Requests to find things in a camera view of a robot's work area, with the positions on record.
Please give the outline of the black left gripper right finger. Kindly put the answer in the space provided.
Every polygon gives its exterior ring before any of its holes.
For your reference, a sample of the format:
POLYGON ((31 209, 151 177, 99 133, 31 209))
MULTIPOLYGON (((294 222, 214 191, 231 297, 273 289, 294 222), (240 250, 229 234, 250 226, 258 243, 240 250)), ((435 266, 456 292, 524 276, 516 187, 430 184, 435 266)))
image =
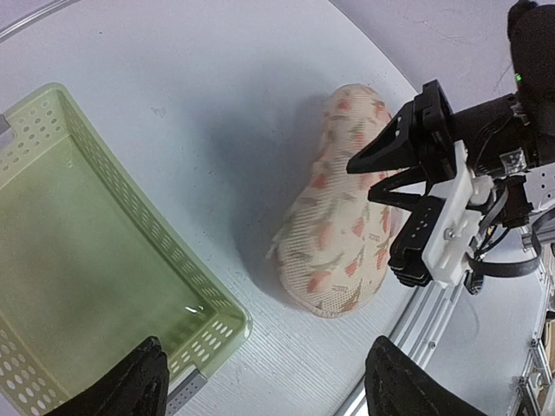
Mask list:
POLYGON ((368 412, 384 415, 480 415, 481 411, 441 386, 388 337, 375 339, 365 361, 368 412))

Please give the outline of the floral mesh laundry bag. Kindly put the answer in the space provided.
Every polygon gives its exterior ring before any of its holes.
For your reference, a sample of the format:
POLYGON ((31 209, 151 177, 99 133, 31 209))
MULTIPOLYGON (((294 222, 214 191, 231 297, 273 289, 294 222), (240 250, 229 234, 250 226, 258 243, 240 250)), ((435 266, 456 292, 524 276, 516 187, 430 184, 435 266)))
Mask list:
POLYGON ((346 315, 384 282, 402 211, 369 202, 368 192, 393 173, 349 174, 346 165, 390 120, 382 97, 368 86, 349 84, 333 93, 308 185, 272 240, 268 256, 286 293, 316 316, 346 315))

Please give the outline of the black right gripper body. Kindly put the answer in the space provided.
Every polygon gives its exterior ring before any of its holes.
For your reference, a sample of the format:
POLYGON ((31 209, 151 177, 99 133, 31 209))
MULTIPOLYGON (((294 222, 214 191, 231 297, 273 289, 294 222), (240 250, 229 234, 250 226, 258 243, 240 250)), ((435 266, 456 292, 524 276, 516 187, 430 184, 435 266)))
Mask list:
POLYGON ((488 229, 496 224, 519 227, 532 211, 524 183, 526 171, 538 164, 538 133, 518 97, 510 94, 454 113, 440 84, 432 81, 399 113, 419 114, 422 122, 415 141, 421 169, 394 170, 387 181, 388 204, 409 212, 390 249, 388 264, 397 279, 409 287, 434 282, 421 254, 444 203, 429 193, 433 185, 455 177, 458 140, 467 148, 467 166, 475 176, 489 176, 494 184, 494 195, 485 204, 470 207, 485 215, 480 221, 485 233, 472 240, 469 269, 461 281, 478 286, 486 276, 513 278, 536 270, 536 259, 509 263, 485 259, 492 247, 488 229))

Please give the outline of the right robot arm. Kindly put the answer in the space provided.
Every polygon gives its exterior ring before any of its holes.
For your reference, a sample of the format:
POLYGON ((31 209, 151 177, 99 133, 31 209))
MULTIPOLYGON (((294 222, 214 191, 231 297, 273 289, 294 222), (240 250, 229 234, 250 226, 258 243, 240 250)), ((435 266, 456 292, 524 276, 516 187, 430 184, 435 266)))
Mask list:
POLYGON ((389 172, 371 202, 408 220, 389 250, 403 285, 464 283, 534 272, 554 240, 554 8, 519 1, 507 17, 517 89, 454 112, 425 84, 347 165, 389 172))

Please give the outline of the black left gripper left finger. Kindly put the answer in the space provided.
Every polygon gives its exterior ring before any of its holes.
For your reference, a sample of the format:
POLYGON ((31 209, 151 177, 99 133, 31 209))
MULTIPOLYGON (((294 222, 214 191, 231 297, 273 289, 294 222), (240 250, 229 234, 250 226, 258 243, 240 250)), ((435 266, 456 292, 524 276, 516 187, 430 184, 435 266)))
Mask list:
POLYGON ((160 340, 147 337, 93 386, 55 409, 57 415, 164 415, 169 371, 160 340))

